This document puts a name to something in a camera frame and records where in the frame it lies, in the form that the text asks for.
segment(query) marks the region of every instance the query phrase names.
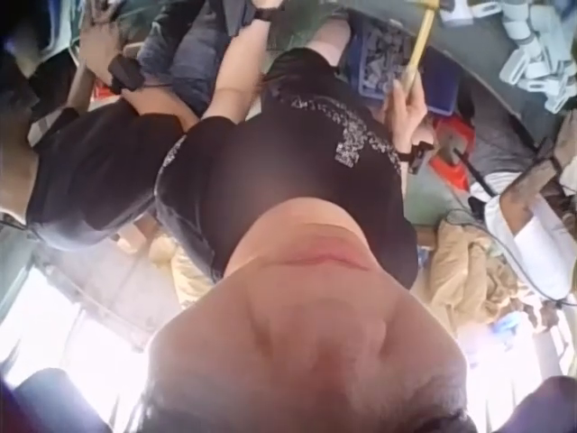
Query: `blue container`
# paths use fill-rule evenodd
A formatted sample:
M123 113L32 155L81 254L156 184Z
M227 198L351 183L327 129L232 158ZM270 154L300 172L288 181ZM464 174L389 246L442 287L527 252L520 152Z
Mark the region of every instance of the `blue container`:
M374 31L370 23L357 33L349 49L348 62L351 70L350 81L368 104L375 105L384 99L382 89L369 88L362 84L362 74L367 64L367 40ZM426 105L432 113L450 116L453 114L462 70L455 62L446 58L439 51L427 49L421 60L423 87L425 88Z

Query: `neck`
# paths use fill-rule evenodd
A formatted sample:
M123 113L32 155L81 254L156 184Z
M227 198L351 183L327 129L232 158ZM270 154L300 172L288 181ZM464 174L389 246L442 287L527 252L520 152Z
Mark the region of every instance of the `neck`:
M281 244L319 234L346 234L371 254L359 225L344 209L318 198L295 198L264 213L244 235L226 266L228 276Z
M38 170L38 155L27 143L0 143L0 211L26 224L26 209Z

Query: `lips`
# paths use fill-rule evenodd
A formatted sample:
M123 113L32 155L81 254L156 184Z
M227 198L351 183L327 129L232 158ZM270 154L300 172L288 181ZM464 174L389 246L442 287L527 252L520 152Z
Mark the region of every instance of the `lips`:
M336 263L361 271L369 271L374 267L369 252L360 243L327 236L316 236L299 243L284 253L277 263L292 266Z

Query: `red object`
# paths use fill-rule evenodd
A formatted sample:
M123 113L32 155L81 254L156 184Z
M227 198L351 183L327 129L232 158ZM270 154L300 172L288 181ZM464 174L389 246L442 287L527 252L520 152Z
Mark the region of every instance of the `red object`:
M105 99L107 97L113 97L114 93L112 92L112 90L110 90L110 88L108 88L106 84L104 84L102 81L98 79L94 86L93 96L95 100L98 100L98 99Z
M451 117L438 117L435 120L435 132L437 137L442 135L443 130L458 135L464 142L464 150L460 149L465 155L471 154L475 146L475 131L468 126L458 115ZM429 162L431 168L442 179L450 185L463 191L469 190L469 181L467 180L467 168L459 161L456 165L446 162L439 155L431 158Z

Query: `denim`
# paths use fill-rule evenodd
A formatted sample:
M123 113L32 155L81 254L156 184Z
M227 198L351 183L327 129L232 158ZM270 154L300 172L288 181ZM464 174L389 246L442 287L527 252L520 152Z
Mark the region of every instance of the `denim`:
M170 20L157 20L138 55L144 76L171 87L198 116L208 108L230 42L223 22L208 2L183 38Z

